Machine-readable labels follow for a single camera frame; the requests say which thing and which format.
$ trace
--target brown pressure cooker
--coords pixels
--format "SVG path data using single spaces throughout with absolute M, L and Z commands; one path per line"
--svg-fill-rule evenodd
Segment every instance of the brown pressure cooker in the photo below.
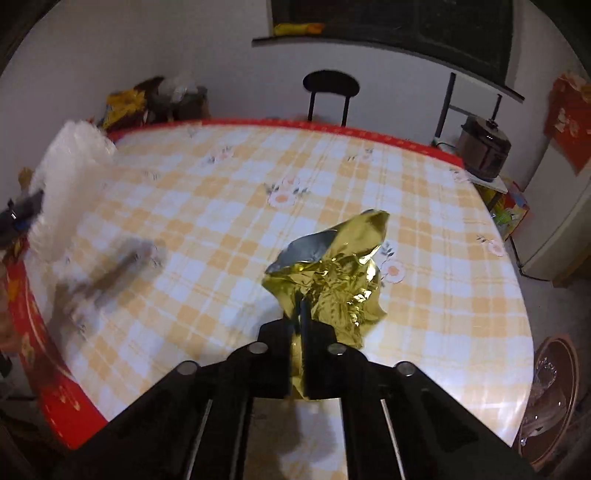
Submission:
M 467 171 L 479 179 L 493 181 L 501 171 L 510 148 L 511 142 L 494 120 L 469 116 L 462 125 L 456 152 Z

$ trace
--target white wall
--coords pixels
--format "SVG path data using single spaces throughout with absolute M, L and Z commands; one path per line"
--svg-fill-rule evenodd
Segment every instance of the white wall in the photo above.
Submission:
M 101 118 L 106 95 L 162 71 L 161 0 L 63 0 L 0 76 L 0 201 L 18 194 L 65 120 Z
M 545 149 L 547 95 L 564 70 L 582 71 L 554 24 L 515 0 L 512 61 L 523 104 L 505 98 L 498 122 L 512 142 L 504 172 L 522 187 Z M 348 125 L 428 144 L 450 69 L 404 53 L 328 43 L 252 47 L 269 34 L 267 0 L 63 0 L 26 37 L 0 77 L 1 192 L 17 192 L 22 165 L 35 166 L 67 118 L 101 116 L 105 96 L 155 74 L 190 73 L 206 85 L 212 114 L 305 116 L 302 78 L 317 69 L 355 76 Z M 453 102 L 488 116 L 496 94 L 460 79 Z M 315 113 L 340 122 L 343 102 L 317 97 Z M 451 112 L 444 137 L 465 117 Z

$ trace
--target dark window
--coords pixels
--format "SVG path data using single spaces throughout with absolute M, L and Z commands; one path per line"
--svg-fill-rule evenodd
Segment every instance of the dark window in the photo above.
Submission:
M 274 24 L 326 24 L 322 37 L 369 41 L 451 63 L 504 85 L 512 0 L 272 0 Z

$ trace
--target chair leg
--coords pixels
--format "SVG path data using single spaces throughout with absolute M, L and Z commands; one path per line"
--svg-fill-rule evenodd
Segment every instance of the chair leg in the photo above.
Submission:
M 316 98 L 316 94 L 312 93 L 310 95 L 310 108 L 308 109 L 308 121 L 312 121 L 312 114 L 314 113 L 314 99 Z
M 345 109 L 343 110 L 343 121 L 340 123 L 340 126 L 342 126 L 342 127 L 347 125 L 347 113 L 349 113 L 349 99 L 350 99 L 350 97 L 345 98 Z

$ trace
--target chair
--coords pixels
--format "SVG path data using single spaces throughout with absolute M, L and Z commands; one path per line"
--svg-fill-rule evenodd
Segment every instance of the chair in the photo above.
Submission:
M 308 121 L 312 121 L 314 112 L 314 99 L 317 93 L 336 93 L 345 97 L 345 108 L 343 110 L 343 121 L 341 126 L 347 124 L 347 113 L 349 112 L 349 99 L 359 93 L 359 82 L 351 75 L 337 70 L 319 70 L 309 73 L 304 77 L 304 88 L 310 95 L 310 109 L 308 110 Z

